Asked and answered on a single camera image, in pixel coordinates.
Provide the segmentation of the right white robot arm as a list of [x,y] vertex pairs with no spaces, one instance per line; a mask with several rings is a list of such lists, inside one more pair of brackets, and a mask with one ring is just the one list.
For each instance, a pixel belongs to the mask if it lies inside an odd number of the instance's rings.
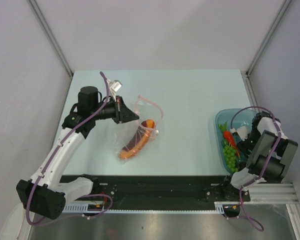
[[283,133],[279,119],[262,111],[252,119],[250,130],[231,126],[230,132],[240,137],[236,146],[247,161],[232,175],[230,183],[220,188],[225,200],[232,201],[239,189],[247,191],[251,186],[281,181],[286,176],[299,145]]

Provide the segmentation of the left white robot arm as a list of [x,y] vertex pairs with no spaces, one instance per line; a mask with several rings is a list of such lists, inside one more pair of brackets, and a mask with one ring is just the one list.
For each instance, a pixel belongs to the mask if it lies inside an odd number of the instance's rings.
[[18,182],[16,191],[30,225],[35,225],[30,219],[30,213],[55,220],[68,202],[80,198],[95,200],[104,197],[99,179],[88,174],[59,185],[71,158],[87,139],[96,121],[112,119],[116,124],[124,124],[140,118],[125,105],[121,96],[106,95],[104,100],[99,97],[100,93],[94,86],[80,89],[78,102],[64,119],[58,140],[46,159],[29,180],[21,179]]

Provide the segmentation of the clear zip top bag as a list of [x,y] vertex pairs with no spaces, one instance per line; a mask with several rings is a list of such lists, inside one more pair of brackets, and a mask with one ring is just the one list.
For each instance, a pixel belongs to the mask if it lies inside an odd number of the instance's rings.
[[158,125],[164,118],[163,109],[141,95],[130,104],[139,119],[120,124],[114,129],[115,154],[121,163],[140,155],[147,144],[159,135]]

